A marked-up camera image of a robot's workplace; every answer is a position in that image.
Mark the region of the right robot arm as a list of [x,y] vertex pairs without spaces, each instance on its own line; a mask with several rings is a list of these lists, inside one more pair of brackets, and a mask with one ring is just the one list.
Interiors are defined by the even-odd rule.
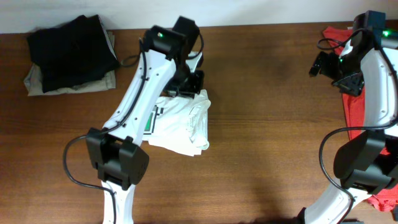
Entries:
[[365,96],[360,135],[341,146],[334,177],[321,197],[303,208],[298,223],[344,223],[360,202],[397,185],[397,32],[386,27],[383,12],[366,11],[354,18],[353,33],[341,55],[320,47],[309,75],[325,75],[342,93]]

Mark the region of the white printed t-shirt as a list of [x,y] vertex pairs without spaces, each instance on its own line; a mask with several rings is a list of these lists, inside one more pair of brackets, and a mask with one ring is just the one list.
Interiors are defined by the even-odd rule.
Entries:
[[206,90],[193,98],[158,97],[142,139],[151,146],[166,148],[186,156],[198,156],[210,146]]

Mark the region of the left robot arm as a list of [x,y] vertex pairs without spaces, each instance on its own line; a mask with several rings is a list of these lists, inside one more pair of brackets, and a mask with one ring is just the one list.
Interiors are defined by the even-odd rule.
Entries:
[[132,223],[135,186],[149,165],[140,145],[156,99],[162,92],[192,98],[203,88],[201,39],[195,21],[180,16],[172,29],[153,26],[140,41],[134,78],[102,129],[91,128],[86,146],[104,192],[104,223]]

